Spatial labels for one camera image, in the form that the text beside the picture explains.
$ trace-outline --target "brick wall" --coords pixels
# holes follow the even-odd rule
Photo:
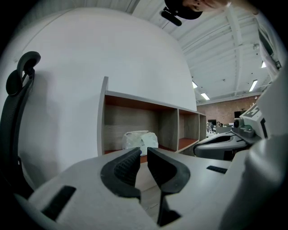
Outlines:
[[[249,109],[256,102],[255,96],[232,101],[197,106],[197,111],[206,114],[206,119],[216,119],[223,124],[234,122],[234,112]]]

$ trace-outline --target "ceiling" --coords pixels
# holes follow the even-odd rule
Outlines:
[[[159,14],[164,0],[43,0],[20,23],[17,31],[49,14],[77,7],[104,7],[120,10],[147,20],[180,44],[190,68],[197,105],[259,95],[271,79],[257,49],[259,37],[254,16],[229,7],[203,13],[196,20],[184,20],[177,27]],[[258,80],[252,92],[253,80]],[[210,98],[206,101],[201,94]]]

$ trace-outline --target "wooden shelf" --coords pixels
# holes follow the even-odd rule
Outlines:
[[[181,138],[181,139],[179,139],[179,150],[178,150],[178,152],[189,148],[190,146],[192,146],[193,144],[196,144],[197,142],[198,142],[197,139],[190,139],[190,138]]]
[[[194,112],[186,111],[186,110],[179,110],[179,114],[180,115],[190,115],[190,114],[198,114],[198,113],[194,113]]]
[[[121,149],[126,132],[148,130],[155,133],[163,149],[177,151],[177,109],[154,111],[105,104],[104,110],[104,150]]]
[[[168,149],[168,148],[166,148],[164,146],[161,146],[161,145],[159,145],[158,148],[159,149],[164,149],[164,150],[167,150],[167,151],[171,151],[171,152],[175,152],[172,149]],[[106,150],[104,154],[109,154],[109,153],[113,153],[113,152],[120,151],[120,150],[121,149],[118,149],[118,150]],[[140,163],[144,163],[144,162],[147,162],[147,155],[140,157]]]
[[[200,131],[199,131],[199,141],[206,138],[206,116],[199,115]]]
[[[153,104],[149,102],[142,102],[137,100],[132,100],[128,98],[115,97],[105,95],[105,104],[111,106],[120,106],[127,107],[132,109],[142,109],[142,110],[151,110],[151,111],[166,111],[166,110],[174,110],[175,108],[162,106],[158,104]]]

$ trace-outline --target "office chair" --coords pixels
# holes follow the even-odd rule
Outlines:
[[[18,156],[18,139],[24,108],[33,87],[35,71],[41,56],[37,52],[25,53],[19,60],[17,69],[8,77],[5,101],[0,120],[0,173],[10,189],[25,198],[33,190],[26,182],[21,159]]]

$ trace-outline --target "ceiling light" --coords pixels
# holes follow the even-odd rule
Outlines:
[[[198,86],[192,81],[193,88],[197,88]]]
[[[265,68],[265,67],[266,67],[266,63],[265,63],[265,62],[262,62],[261,68]]]
[[[251,92],[251,91],[255,88],[255,85],[257,84],[257,81],[258,81],[258,80],[254,80],[254,81],[253,81],[253,84],[252,84],[249,92]]]
[[[205,93],[202,93],[201,96],[204,97],[207,101],[210,100],[210,98]]]

